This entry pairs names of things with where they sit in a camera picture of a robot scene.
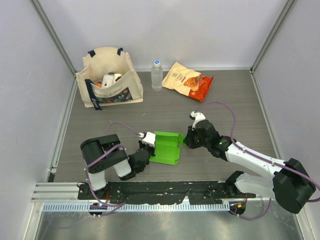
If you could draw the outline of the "green paper box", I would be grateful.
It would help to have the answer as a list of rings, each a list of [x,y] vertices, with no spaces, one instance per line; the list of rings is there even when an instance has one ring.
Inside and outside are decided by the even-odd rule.
[[[149,161],[153,163],[175,166],[179,163],[181,149],[185,136],[180,133],[155,131],[155,156]]]

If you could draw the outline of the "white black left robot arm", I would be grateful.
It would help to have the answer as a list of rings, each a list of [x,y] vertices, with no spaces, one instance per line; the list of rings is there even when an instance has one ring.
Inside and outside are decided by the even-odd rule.
[[[107,192],[105,171],[113,168],[120,180],[132,179],[136,174],[144,171],[154,157],[156,148],[156,134],[142,132],[138,134],[138,149],[127,154],[125,147],[117,134],[110,134],[90,138],[80,144],[82,157],[85,161],[85,174],[89,186],[89,194],[100,200]]]

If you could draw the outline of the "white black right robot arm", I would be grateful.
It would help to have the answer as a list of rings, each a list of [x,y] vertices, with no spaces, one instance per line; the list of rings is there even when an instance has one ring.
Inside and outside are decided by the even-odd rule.
[[[190,149],[206,148],[215,158],[241,165],[255,176],[235,171],[226,180],[226,193],[233,198],[255,194],[274,199],[285,210],[298,214],[316,191],[303,165],[296,159],[288,161],[263,155],[245,147],[229,136],[220,135],[205,118],[192,118],[192,125],[183,142]]]

